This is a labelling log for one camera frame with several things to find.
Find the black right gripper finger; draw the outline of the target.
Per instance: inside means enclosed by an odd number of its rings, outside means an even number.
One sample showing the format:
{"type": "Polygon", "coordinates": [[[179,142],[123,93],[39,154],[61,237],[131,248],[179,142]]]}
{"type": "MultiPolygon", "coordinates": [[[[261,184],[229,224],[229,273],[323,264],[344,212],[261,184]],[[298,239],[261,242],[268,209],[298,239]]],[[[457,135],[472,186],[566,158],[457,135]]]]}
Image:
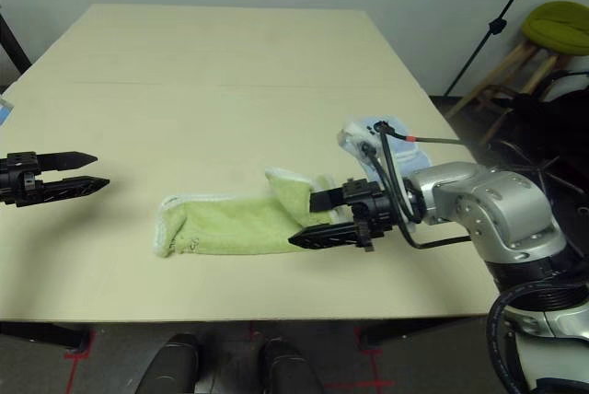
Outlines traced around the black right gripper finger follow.
{"type": "Polygon", "coordinates": [[[343,187],[316,191],[310,194],[310,212],[321,213],[350,206],[351,203],[343,187]]]}
{"type": "Polygon", "coordinates": [[[288,242],[303,249],[329,249],[346,245],[362,246],[355,225],[351,222],[305,227],[290,236],[288,242]]]}

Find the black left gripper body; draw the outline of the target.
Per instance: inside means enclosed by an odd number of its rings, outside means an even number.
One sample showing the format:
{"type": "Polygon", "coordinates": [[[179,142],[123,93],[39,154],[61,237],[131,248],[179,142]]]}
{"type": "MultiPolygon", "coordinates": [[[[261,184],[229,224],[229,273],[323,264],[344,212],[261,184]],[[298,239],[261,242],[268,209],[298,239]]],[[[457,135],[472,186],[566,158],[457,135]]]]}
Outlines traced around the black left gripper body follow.
{"type": "Polygon", "coordinates": [[[15,206],[41,203],[40,163],[35,152],[8,154],[1,159],[1,202],[15,206]]]}

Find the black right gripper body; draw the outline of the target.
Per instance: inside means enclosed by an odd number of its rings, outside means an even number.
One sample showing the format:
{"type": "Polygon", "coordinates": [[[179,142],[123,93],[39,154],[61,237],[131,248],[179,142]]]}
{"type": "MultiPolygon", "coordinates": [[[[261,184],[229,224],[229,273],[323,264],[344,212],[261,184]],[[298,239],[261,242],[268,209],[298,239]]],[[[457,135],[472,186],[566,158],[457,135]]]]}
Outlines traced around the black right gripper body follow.
{"type": "Polygon", "coordinates": [[[376,181],[349,179],[342,185],[342,193],[352,210],[356,246],[373,251],[373,239],[382,238],[398,224],[398,212],[376,181]]]}

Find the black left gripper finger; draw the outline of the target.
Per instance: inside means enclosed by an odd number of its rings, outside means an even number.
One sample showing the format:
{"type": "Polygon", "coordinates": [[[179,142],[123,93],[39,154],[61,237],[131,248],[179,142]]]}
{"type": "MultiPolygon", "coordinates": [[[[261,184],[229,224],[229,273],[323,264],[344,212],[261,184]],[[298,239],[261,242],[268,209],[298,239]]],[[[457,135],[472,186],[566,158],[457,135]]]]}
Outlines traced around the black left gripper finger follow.
{"type": "Polygon", "coordinates": [[[37,155],[37,162],[41,171],[78,169],[97,160],[96,156],[76,151],[37,155]]]}
{"type": "Polygon", "coordinates": [[[34,203],[53,203],[85,197],[100,191],[109,184],[108,179],[89,176],[45,182],[40,186],[34,203]]]}

